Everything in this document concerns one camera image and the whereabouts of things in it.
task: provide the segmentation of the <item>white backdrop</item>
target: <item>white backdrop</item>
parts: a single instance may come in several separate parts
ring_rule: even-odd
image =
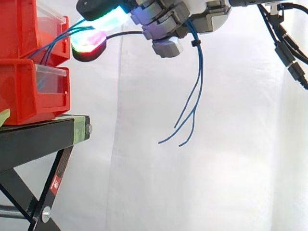
[[[48,2],[72,23],[75,3]],[[307,19],[286,15],[306,50]],[[74,148],[55,202],[63,231],[308,229],[307,93],[285,72],[256,7],[234,9],[219,31],[202,36],[205,86],[194,136],[178,147],[188,123],[157,145],[197,77],[190,41],[180,57],[161,59],[143,36],[115,38],[95,62],[65,64],[72,113],[91,115],[94,132]],[[18,168],[35,194],[53,157]],[[0,227],[26,223],[0,219]]]

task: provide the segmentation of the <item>black metal stand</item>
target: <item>black metal stand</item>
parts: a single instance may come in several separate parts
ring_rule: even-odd
[[[29,231],[60,231],[51,218],[52,205],[73,145],[89,139],[90,133],[88,116],[63,116],[39,124],[0,128],[0,190],[14,205],[0,205],[0,217],[26,219],[30,222]],[[58,154],[38,200],[14,167],[56,151]]]

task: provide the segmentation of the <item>led light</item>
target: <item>led light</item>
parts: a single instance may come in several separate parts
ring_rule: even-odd
[[[106,40],[104,31],[87,30],[76,33],[71,37],[72,47],[80,53],[90,53]]]
[[[92,26],[95,30],[82,31],[71,36],[72,47],[81,53],[90,53],[98,48],[105,40],[105,31],[122,26],[128,19],[128,15],[119,6],[107,15],[95,20],[84,21],[78,27]]]
[[[108,31],[122,26],[128,20],[128,15],[119,6],[116,9],[110,11],[105,16],[91,21],[90,26],[98,30]]]

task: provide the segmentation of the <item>blue wire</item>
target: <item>blue wire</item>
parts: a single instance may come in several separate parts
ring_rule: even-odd
[[[194,113],[192,115],[192,119],[193,120],[192,120],[192,130],[191,130],[191,133],[190,133],[188,139],[184,143],[180,144],[179,147],[182,147],[182,146],[186,145],[189,142],[189,140],[192,138],[193,132],[194,132],[195,117],[196,117],[196,112],[194,111]]]
[[[85,21],[86,21],[86,20],[83,19],[83,20],[77,22],[76,24],[72,25],[69,29],[67,29],[65,32],[63,32],[63,33],[60,34],[59,36],[66,34],[68,31],[70,31],[71,29],[73,29],[74,27],[76,27],[77,25],[79,25],[79,24],[81,24],[81,23],[83,23],[83,22],[85,22]],[[46,45],[46,46],[44,46],[44,47],[38,49],[37,51],[35,51],[35,52],[32,53],[31,55],[29,55],[28,58],[31,59],[33,56],[35,56],[36,54],[38,54],[38,53],[41,52],[42,50],[48,48],[52,43],[50,43],[50,44],[48,44],[48,45]]]
[[[63,34],[63,35],[58,36],[58,37],[51,43],[51,45],[50,45],[50,47],[47,49],[45,55],[47,54],[47,58],[49,58],[50,53],[51,53],[53,47],[55,46],[55,44],[56,44],[58,41],[61,41],[61,40],[63,40],[64,38],[69,37],[69,36],[71,36],[71,35],[73,35],[73,34],[76,34],[76,33],[79,33],[79,32],[85,31],[85,30],[92,30],[92,29],[94,29],[94,28],[91,27],[91,26],[77,27],[77,28],[75,28],[75,31],[71,30],[71,32],[68,33],[68,34]],[[41,91],[41,90],[44,88],[44,86],[45,86],[44,80],[45,80],[45,79],[46,79],[46,78],[43,77],[43,78],[37,83],[37,86],[38,86],[39,91]]]
[[[195,29],[193,23],[191,22],[191,20],[187,20],[186,25],[189,28],[190,32],[192,33],[194,39],[195,40],[199,40],[198,34],[196,32],[196,29]],[[198,48],[198,54],[199,54],[199,75],[198,75],[198,78],[197,78],[195,86],[198,85],[200,80],[201,80],[201,83],[200,83],[200,91],[199,91],[199,94],[198,94],[198,98],[197,98],[196,104],[195,104],[194,108],[192,109],[192,111],[189,113],[189,115],[184,119],[184,121],[181,123],[181,125],[177,128],[177,130],[171,136],[166,138],[165,140],[160,141],[159,144],[165,143],[168,140],[172,139],[181,130],[181,128],[185,125],[185,123],[188,121],[188,119],[190,119],[191,116],[192,116],[192,119],[193,119],[192,120],[192,130],[191,130],[191,133],[190,133],[188,139],[184,143],[180,144],[179,146],[182,147],[185,144],[187,144],[190,141],[191,137],[193,136],[193,132],[194,132],[194,128],[195,128],[195,114],[196,114],[196,110],[197,110],[199,101],[201,99],[202,89],[203,89],[203,81],[204,81],[204,76],[203,76],[203,65],[204,65],[203,52],[202,52],[201,45],[197,45],[197,48]],[[183,109],[183,111],[181,113],[180,119],[182,118],[182,114],[186,110],[187,105],[188,105],[188,103],[186,103],[186,105],[185,105],[185,107],[184,107],[184,109]]]
[[[86,31],[86,30],[93,30],[94,28],[91,27],[91,26],[82,26],[82,27],[76,27],[76,28],[71,28],[70,30],[67,30],[66,33],[63,33],[61,35],[59,35],[57,38],[55,38],[55,40],[50,43],[50,46],[48,47],[48,49],[46,50],[40,64],[43,64],[44,60],[45,60],[45,65],[47,65],[47,62],[49,60],[49,57],[51,55],[51,52],[54,48],[54,46],[57,44],[57,42],[75,34],[75,33],[79,33],[79,32],[82,32],[82,31]]]

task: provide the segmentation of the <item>red plastic bin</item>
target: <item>red plastic bin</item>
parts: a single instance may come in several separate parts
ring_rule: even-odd
[[[0,112],[10,109],[5,125],[55,119],[70,110],[68,68],[34,64],[29,59],[0,60]]]
[[[69,28],[68,17],[44,5],[40,0],[1,0],[0,59],[21,59],[51,43]],[[32,59],[40,63],[45,51]],[[47,63],[58,66],[70,59],[70,39],[54,47]]]

